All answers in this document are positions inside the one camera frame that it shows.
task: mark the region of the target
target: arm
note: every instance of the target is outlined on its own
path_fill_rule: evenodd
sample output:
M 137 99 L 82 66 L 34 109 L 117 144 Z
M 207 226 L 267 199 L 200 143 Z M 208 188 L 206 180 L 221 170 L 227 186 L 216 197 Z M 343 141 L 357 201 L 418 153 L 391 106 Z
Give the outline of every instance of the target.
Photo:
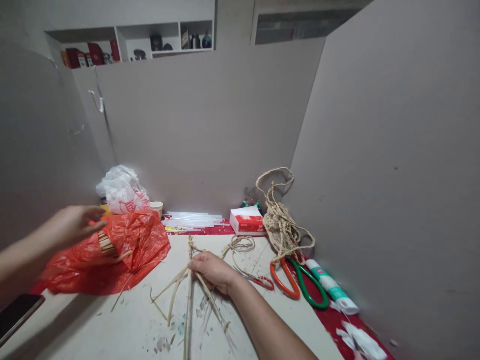
M 0 309 L 39 280 L 42 271 L 60 250 L 69 248 L 103 229 L 98 206 L 69 206 L 26 238 L 0 253 Z
M 225 261 L 206 251 L 195 256 L 189 267 L 230 295 L 261 360 L 317 359 L 254 286 Z

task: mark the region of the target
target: glue stick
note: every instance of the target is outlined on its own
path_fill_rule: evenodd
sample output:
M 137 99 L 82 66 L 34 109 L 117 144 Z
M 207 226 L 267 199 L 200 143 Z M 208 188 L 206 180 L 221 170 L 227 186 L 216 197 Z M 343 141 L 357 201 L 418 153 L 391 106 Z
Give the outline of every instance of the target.
M 310 269 L 313 276 L 318 279 L 328 295 L 330 295 L 333 301 L 336 302 L 345 314 L 355 315 L 360 312 L 358 306 L 355 305 L 346 293 L 344 293 L 337 282 L 322 269 L 318 262 L 315 260 L 307 260 L 305 264 Z

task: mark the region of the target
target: white plastic bag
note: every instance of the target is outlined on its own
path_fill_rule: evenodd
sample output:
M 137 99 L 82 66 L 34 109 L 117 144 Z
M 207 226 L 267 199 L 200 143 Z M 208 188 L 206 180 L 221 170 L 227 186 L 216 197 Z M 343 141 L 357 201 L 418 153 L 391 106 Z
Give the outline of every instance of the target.
M 150 208 L 147 190 L 140 185 L 137 174 L 132 169 L 119 165 L 112 167 L 96 186 L 99 197 L 106 197 L 112 213 L 134 213 Z

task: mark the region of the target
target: tabletop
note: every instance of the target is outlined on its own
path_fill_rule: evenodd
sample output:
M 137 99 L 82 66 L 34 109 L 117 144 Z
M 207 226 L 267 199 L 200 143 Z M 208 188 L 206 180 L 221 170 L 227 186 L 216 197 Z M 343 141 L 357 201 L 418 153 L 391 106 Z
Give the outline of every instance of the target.
M 150 293 L 161 292 L 189 261 L 188 236 L 170 235 L 171 251 L 143 281 L 119 295 L 91 296 L 82 294 L 52 295 L 46 290 L 45 303 L 0 349 L 0 359 L 183 359 L 186 331 L 188 281 L 184 280 L 175 298 L 170 326 L 152 304 Z M 232 240 L 231 235 L 196 236 L 199 249 L 219 255 Z M 237 252 L 235 260 L 244 270 L 270 276 L 274 258 L 268 240 L 255 238 L 255 249 Z M 233 264 L 232 252 L 225 261 Z M 283 271 L 278 276 L 288 284 Z M 275 286 L 268 291 L 254 285 L 265 300 L 319 358 L 343 360 L 330 334 L 318 320 L 312 307 L 301 297 L 292 300 Z M 158 300 L 168 314 L 173 286 Z M 233 304 L 221 295 L 214 295 L 220 313 L 230 322 L 227 341 L 223 327 L 212 312 L 206 323 L 208 298 L 194 282 L 190 358 L 196 359 L 258 359 L 253 343 Z

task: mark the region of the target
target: red plastic bag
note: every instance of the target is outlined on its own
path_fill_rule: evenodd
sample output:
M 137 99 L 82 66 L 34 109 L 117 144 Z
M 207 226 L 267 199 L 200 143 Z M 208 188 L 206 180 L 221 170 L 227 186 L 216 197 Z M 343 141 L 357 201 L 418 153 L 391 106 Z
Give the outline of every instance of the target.
M 171 246 L 159 213 L 151 210 L 104 217 L 103 232 L 122 261 L 102 255 L 98 234 L 60 251 L 42 274 L 53 293 L 113 295 L 140 283 L 163 259 Z

